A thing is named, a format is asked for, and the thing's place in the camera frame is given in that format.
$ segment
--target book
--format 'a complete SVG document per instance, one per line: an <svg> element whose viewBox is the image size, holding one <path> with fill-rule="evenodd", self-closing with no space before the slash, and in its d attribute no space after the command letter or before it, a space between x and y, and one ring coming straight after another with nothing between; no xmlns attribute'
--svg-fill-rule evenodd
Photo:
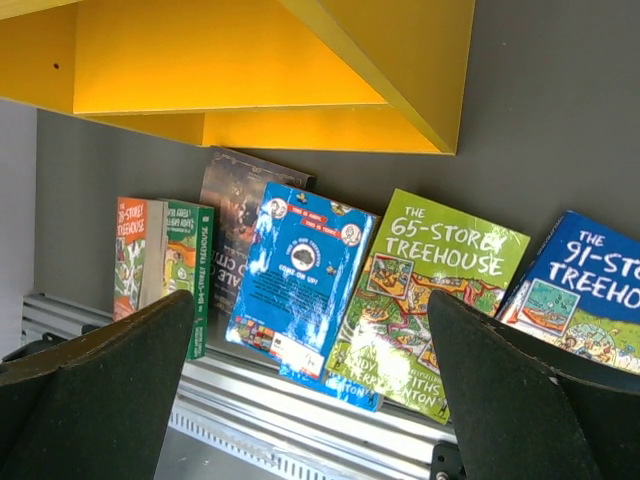
<svg viewBox="0 0 640 480"><path fill-rule="evenodd" d="M227 341L321 378L376 220L268 183Z"/></svg>
<svg viewBox="0 0 640 480"><path fill-rule="evenodd" d="M297 170L219 147L212 147L200 203L217 212L210 306L226 318L236 302L267 182L310 188L314 178Z"/></svg>
<svg viewBox="0 0 640 480"><path fill-rule="evenodd" d="M209 311L209 269L213 241L212 207L168 200L163 293L188 290L195 302L187 359L204 356Z"/></svg>
<svg viewBox="0 0 640 480"><path fill-rule="evenodd" d="M520 233L396 190L327 368L446 423L429 296L444 290L493 315L528 242Z"/></svg>
<svg viewBox="0 0 640 480"><path fill-rule="evenodd" d="M576 355L640 374L640 243L566 212L497 318Z"/></svg>
<svg viewBox="0 0 640 480"><path fill-rule="evenodd" d="M283 363L280 365L280 375L311 390L370 412L378 411L382 404L381 395L332 372L327 372L326 378L315 380Z"/></svg>
<svg viewBox="0 0 640 480"><path fill-rule="evenodd" d="M118 197L114 321L162 298L166 226L166 202Z"/></svg>

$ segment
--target paperback book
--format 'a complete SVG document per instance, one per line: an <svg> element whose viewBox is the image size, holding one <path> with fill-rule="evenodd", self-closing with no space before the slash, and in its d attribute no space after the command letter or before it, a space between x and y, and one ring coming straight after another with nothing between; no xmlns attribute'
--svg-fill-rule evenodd
<svg viewBox="0 0 640 480"><path fill-rule="evenodd" d="M113 319L121 320L163 296L167 203L119 197Z"/></svg>
<svg viewBox="0 0 640 480"><path fill-rule="evenodd" d="M168 201L163 292L168 295L176 290L188 290L193 295L195 318L188 360L200 358L205 353L213 220L211 207Z"/></svg>
<svg viewBox="0 0 640 480"><path fill-rule="evenodd" d="M444 290L493 315L528 237L396 190L327 368L446 423L427 304Z"/></svg>
<svg viewBox="0 0 640 480"><path fill-rule="evenodd" d="M236 302L267 182L310 188L313 177L232 150L212 147L200 203L217 210L209 303L228 315Z"/></svg>
<svg viewBox="0 0 640 480"><path fill-rule="evenodd" d="M566 212L498 318L576 355L640 374L640 243Z"/></svg>
<svg viewBox="0 0 640 480"><path fill-rule="evenodd" d="M267 184L226 339L322 378L376 220L297 188Z"/></svg>
<svg viewBox="0 0 640 480"><path fill-rule="evenodd" d="M324 393L370 412L378 411L382 404L381 395L332 372L327 372L324 379L315 380L283 363L280 365L280 375L311 390Z"/></svg>

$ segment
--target green book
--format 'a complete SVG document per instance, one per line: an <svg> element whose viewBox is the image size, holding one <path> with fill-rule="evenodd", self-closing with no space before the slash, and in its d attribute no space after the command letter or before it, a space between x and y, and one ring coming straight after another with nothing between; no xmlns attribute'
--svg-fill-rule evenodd
<svg viewBox="0 0 640 480"><path fill-rule="evenodd" d="M193 333L187 359L204 356L207 342L209 268L214 210L178 200L168 201L164 294L189 290L195 301Z"/></svg>
<svg viewBox="0 0 640 480"><path fill-rule="evenodd" d="M446 423L429 296L445 290L494 315L528 243L525 235L396 190L327 368Z"/></svg>

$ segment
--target yellow shelf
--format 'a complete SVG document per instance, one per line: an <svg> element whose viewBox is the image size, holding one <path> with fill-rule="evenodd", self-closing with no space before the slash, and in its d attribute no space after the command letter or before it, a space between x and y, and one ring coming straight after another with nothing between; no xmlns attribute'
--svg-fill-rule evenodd
<svg viewBox="0 0 640 480"><path fill-rule="evenodd" d="M0 20L2 97L195 145L455 152L472 0L9 3L42 11Z"/></svg>

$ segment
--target black bracket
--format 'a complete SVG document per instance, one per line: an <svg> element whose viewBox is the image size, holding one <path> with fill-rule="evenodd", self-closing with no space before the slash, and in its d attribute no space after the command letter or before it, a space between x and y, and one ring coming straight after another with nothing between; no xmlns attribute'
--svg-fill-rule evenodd
<svg viewBox="0 0 640 480"><path fill-rule="evenodd" d="M457 445L439 442L433 447L429 480L466 480L467 472Z"/></svg>
<svg viewBox="0 0 640 480"><path fill-rule="evenodd" d="M12 360L18 360L19 358L26 357L28 355L33 355L34 353L42 352L47 348L54 347L56 345L64 342L65 339L59 337L58 335L54 335L53 333L45 333L42 335L41 340L36 340L31 343L27 343L23 347L18 350L14 350L8 355L2 358L2 362L11 362Z"/></svg>

